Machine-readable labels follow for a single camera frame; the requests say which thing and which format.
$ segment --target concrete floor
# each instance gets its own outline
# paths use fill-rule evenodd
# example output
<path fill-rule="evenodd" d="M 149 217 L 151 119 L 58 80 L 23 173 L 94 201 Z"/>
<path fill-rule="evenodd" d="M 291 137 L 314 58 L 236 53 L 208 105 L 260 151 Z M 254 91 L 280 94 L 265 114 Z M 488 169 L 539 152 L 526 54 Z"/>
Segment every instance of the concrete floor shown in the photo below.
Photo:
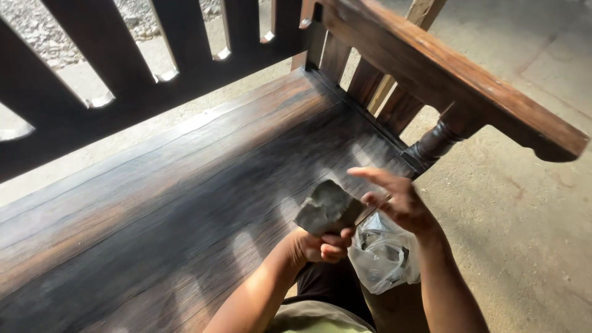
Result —
<path fill-rule="evenodd" d="M 404 14 L 411 1 L 383 2 Z M 262 9 L 268 18 L 269 2 Z M 208 23 L 208 32 L 213 49 L 221 50 L 221 20 Z M 592 14 L 586 5 L 567 0 L 448 0 L 430 32 L 592 134 Z M 172 67 L 162 39 L 140 48 L 155 73 Z M 345 85 L 359 58 L 352 54 Z M 0 184 L 0 206 L 278 78 L 289 71 L 289 64 L 285 60 Z M 59 74 L 85 98 L 106 90 L 87 64 Z M 435 110 L 424 108 L 403 139 L 414 142 L 436 120 Z M 0 113 L 0 126 L 17 123 Z M 492 331 L 587 332 L 592 327 L 590 151 L 592 147 L 576 162 L 547 163 L 487 127 L 457 144 L 416 181 L 443 225 Z M 401 296 L 385 306 L 404 318 L 406 304 Z M 397 327 L 405 331 L 408 325 Z"/>

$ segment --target plastic bag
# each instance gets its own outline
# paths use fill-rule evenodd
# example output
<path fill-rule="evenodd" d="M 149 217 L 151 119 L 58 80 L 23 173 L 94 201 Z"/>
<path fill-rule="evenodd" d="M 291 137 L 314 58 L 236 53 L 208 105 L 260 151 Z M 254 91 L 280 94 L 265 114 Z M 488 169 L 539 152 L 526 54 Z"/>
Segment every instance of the plastic bag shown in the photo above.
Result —
<path fill-rule="evenodd" d="M 360 282 L 373 294 L 420 281 L 415 235 L 381 212 L 358 226 L 348 257 Z"/>

